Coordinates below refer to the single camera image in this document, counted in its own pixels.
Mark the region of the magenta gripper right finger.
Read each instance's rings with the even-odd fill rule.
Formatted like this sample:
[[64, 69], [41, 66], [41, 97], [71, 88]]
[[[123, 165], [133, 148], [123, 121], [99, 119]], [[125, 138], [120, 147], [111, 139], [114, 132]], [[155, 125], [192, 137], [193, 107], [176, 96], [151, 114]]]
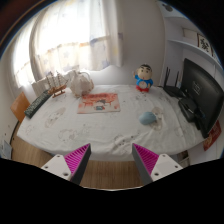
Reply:
[[132, 144], [132, 155], [144, 185], [148, 185], [182, 169], [167, 154], [158, 155], [135, 143]]

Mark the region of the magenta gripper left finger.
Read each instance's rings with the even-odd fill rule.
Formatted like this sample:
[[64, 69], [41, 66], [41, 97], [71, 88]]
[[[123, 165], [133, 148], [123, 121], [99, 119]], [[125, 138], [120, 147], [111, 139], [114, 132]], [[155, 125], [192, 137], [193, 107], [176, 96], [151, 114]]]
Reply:
[[66, 155], [56, 154], [42, 169], [79, 185], [90, 155], [91, 145], [86, 144]]

